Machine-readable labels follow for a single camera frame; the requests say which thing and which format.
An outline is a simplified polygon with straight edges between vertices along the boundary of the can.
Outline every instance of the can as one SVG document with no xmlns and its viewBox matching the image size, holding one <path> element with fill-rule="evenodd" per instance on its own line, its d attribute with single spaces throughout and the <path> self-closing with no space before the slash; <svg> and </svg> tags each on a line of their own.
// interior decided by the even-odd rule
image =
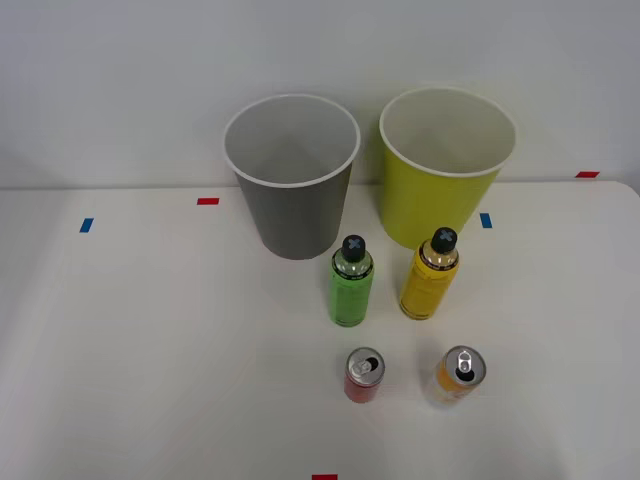
<svg viewBox="0 0 640 480">
<path fill-rule="evenodd" d="M 400 308 L 414 320 L 426 320 L 435 313 L 460 266 L 459 257 L 444 267 L 431 266 L 425 257 L 425 248 L 428 248 L 428 241 L 420 245 L 413 255 L 400 295 Z"/>
<path fill-rule="evenodd" d="M 435 368 L 427 386 L 429 397 L 443 405 L 454 405 L 473 391 L 487 372 L 482 355 L 458 345 L 449 350 Z"/>
<path fill-rule="evenodd" d="M 373 400 L 382 377 L 384 376 L 384 359 L 373 348 L 356 348 L 345 367 L 344 393 L 355 403 L 367 403 Z"/>
</svg>

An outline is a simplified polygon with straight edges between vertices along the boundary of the cup rim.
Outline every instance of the cup rim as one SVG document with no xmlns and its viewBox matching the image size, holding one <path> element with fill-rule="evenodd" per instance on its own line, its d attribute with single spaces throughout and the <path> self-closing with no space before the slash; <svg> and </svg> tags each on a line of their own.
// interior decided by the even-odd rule
<svg viewBox="0 0 640 480">
<path fill-rule="evenodd" d="M 261 180 L 259 178 L 253 177 L 245 172 L 243 172 L 242 170 L 240 170 L 232 161 L 231 158 L 229 157 L 229 153 L 227 152 L 227 134 L 229 133 L 229 129 L 231 128 L 231 126 L 233 125 L 233 123 L 242 115 L 244 114 L 246 111 L 250 110 L 253 107 L 256 107 L 262 103 L 266 103 L 266 102 L 270 102 L 273 100 L 277 100 L 277 99 L 282 99 L 282 98 L 308 98 L 308 99 L 312 99 L 312 100 L 317 100 L 317 101 L 321 101 L 324 102 L 326 104 L 329 104 L 333 107 L 336 107 L 337 109 L 339 109 L 342 113 L 344 113 L 347 118 L 349 120 L 351 120 L 351 123 L 353 124 L 353 128 L 355 129 L 355 133 L 356 133 L 356 141 L 355 141 L 355 146 L 353 148 L 353 151 L 351 152 L 351 154 L 349 155 L 349 157 L 347 158 L 347 160 L 340 165 L 338 168 L 336 168 L 335 170 L 332 170 L 330 173 L 328 173 L 327 175 L 324 175 L 322 177 L 318 177 L 315 178 L 313 180 L 308 180 L 306 182 L 297 182 L 297 183 L 275 183 L 275 182 L 267 182 L 266 180 Z M 253 102 L 249 105 L 247 105 L 246 107 L 244 107 L 243 109 L 241 109 L 238 113 L 236 113 L 231 120 L 229 120 L 229 122 L 227 123 L 227 126 L 224 129 L 224 135 L 223 135 L 223 141 L 222 141 L 222 146 L 224 149 L 224 158 L 225 161 L 227 162 L 227 165 L 229 167 L 231 167 L 231 169 L 237 174 L 240 175 L 242 178 L 244 178 L 245 180 L 248 180 L 252 183 L 256 183 L 258 185 L 262 185 L 265 187 L 271 187 L 271 188 L 302 188 L 302 187 L 310 187 L 312 185 L 317 185 L 319 183 L 325 182 L 337 175 L 339 175 L 340 173 L 342 173 L 349 165 L 351 165 L 353 163 L 354 158 L 356 157 L 356 155 L 358 154 L 358 152 L 360 151 L 360 142 L 361 142 L 361 135 L 360 135 L 360 127 L 358 126 L 358 122 L 356 122 L 356 119 L 353 117 L 353 115 L 351 115 L 351 113 L 349 113 L 349 111 L 344 108 L 342 105 L 340 105 L 339 103 L 334 102 L 333 100 L 329 100 L 327 98 L 324 97 L 320 97 L 318 95 L 311 95 L 311 94 L 307 94 L 307 93 L 284 93 L 284 94 L 278 94 L 278 95 L 271 95 L 269 97 L 265 97 L 262 98 L 256 102 Z"/>
<path fill-rule="evenodd" d="M 483 102 L 486 102 L 489 105 L 491 105 L 492 107 L 494 107 L 500 113 L 502 113 L 505 116 L 505 118 L 507 120 L 509 120 L 509 122 L 511 123 L 511 125 L 513 127 L 513 148 L 511 149 L 511 152 L 509 152 L 509 155 L 507 155 L 507 157 L 504 160 L 502 160 L 500 163 L 498 163 L 497 165 L 494 165 L 491 168 L 487 168 L 485 170 L 480 170 L 478 172 L 469 172 L 469 173 L 453 173 L 453 172 L 443 172 L 443 171 L 440 171 L 440 170 L 435 170 L 433 168 L 425 167 L 425 166 L 420 165 L 420 164 L 418 164 L 416 162 L 413 162 L 413 161 L 409 160 L 407 157 L 405 157 L 404 155 L 402 155 L 391 144 L 391 142 L 387 138 L 387 135 L 386 135 L 386 133 L 384 131 L 385 117 L 386 117 L 387 113 L 389 112 L 390 108 L 393 106 L 393 104 L 396 103 L 401 98 L 404 98 L 406 96 L 413 95 L 413 94 L 416 94 L 416 93 L 420 93 L 420 92 L 423 92 L 423 91 L 427 91 L 427 90 L 448 90 L 448 91 L 452 91 L 452 92 L 462 93 L 464 95 L 468 95 L 468 96 L 480 99 Z M 389 101 L 389 103 L 387 103 L 385 105 L 385 107 L 382 109 L 382 113 L 380 114 L 380 120 L 378 121 L 378 130 L 380 131 L 380 136 L 382 137 L 382 141 L 384 142 L 386 147 L 389 150 L 391 150 L 391 152 L 393 152 L 393 154 L 396 157 L 398 157 L 400 160 L 402 160 L 404 163 L 412 166 L 413 168 L 415 168 L 417 170 L 420 170 L 420 171 L 425 172 L 425 173 L 429 173 L 431 175 L 437 175 L 439 177 L 450 177 L 450 178 L 483 177 L 485 175 L 488 175 L 489 173 L 493 173 L 493 172 L 495 172 L 497 170 L 500 170 L 504 166 L 504 164 L 507 163 L 507 161 L 513 156 L 513 152 L 516 149 L 517 140 L 518 140 L 518 128 L 516 126 L 516 122 L 513 120 L 511 115 L 509 115 L 500 105 L 498 105 L 495 101 L 491 100 L 490 98 L 484 97 L 482 95 L 478 95 L 477 93 L 471 92 L 471 91 L 466 90 L 464 88 L 452 87 L 452 86 L 437 86 L 437 85 L 435 85 L 435 86 L 418 87 L 418 88 L 414 88 L 414 89 L 411 89 L 411 90 L 407 90 L 406 92 L 403 92 L 400 95 L 397 95 L 396 97 L 392 98 Z"/>
</svg>

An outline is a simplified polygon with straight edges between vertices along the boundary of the green bottle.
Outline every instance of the green bottle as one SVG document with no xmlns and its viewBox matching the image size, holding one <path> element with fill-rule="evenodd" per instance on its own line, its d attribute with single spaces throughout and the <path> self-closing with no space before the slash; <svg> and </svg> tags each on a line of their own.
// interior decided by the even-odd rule
<svg viewBox="0 0 640 480">
<path fill-rule="evenodd" d="M 349 235 L 331 259 L 331 320 L 343 327 L 362 322 L 372 282 L 373 258 L 366 250 L 364 238 Z"/>
</svg>

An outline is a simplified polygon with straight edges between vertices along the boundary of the blue tape marker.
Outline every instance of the blue tape marker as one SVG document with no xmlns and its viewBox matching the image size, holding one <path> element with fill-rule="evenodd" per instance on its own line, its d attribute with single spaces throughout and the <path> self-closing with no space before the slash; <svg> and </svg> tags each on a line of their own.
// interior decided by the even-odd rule
<svg viewBox="0 0 640 480">
<path fill-rule="evenodd" d="M 482 228 L 493 228 L 493 225 L 491 225 L 491 217 L 488 213 L 481 213 L 480 221 L 482 222 Z"/>
<path fill-rule="evenodd" d="M 80 227 L 80 233 L 89 233 L 92 224 L 93 218 L 85 218 L 84 222 L 82 222 L 82 226 Z"/>
</svg>

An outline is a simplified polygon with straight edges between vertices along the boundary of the yellow bottle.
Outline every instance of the yellow bottle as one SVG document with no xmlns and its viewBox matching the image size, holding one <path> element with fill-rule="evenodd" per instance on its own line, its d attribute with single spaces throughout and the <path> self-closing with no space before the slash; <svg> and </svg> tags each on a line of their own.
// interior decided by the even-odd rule
<svg viewBox="0 0 640 480">
<path fill-rule="evenodd" d="M 424 242 L 416 250 L 400 296 L 400 308 L 408 317 L 425 320 L 438 308 L 458 272 L 457 240 L 456 232 L 442 227 L 431 242 Z"/>
</svg>

